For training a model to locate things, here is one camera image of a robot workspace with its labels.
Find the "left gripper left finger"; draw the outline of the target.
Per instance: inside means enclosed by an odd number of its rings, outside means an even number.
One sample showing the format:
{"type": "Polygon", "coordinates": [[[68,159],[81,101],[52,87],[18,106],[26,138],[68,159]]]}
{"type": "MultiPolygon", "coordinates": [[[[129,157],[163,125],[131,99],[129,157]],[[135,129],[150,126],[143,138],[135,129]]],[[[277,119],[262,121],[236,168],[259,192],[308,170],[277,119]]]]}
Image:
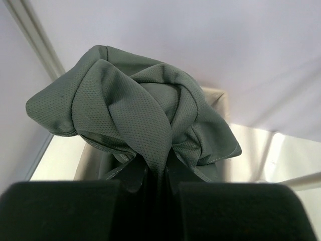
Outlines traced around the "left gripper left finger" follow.
{"type": "Polygon", "coordinates": [[[142,156],[110,180],[19,182],[1,195],[1,240],[143,240],[142,156]]]}

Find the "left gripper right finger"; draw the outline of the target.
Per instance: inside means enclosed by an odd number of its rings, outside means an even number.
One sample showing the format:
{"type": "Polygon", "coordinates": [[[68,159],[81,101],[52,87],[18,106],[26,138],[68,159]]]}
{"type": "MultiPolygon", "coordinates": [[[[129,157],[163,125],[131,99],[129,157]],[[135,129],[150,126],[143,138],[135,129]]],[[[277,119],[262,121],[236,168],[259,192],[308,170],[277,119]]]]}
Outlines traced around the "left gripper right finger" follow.
{"type": "Polygon", "coordinates": [[[303,205],[284,185],[208,183],[170,151],[167,240],[316,240],[303,205]]]}

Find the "dark grey t shirt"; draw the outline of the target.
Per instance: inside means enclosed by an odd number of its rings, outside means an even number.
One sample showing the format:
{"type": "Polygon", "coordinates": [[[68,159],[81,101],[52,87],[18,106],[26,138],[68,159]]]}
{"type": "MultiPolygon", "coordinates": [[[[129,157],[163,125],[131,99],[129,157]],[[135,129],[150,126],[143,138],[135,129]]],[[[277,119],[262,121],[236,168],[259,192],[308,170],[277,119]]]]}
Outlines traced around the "dark grey t shirt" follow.
{"type": "Polygon", "coordinates": [[[26,112],[54,135],[78,135],[113,154],[142,155],[159,178],[173,144],[184,146],[184,160],[197,165],[242,152],[193,77],[110,46],[88,50],[72,69],[31,97],[26,112]]]}

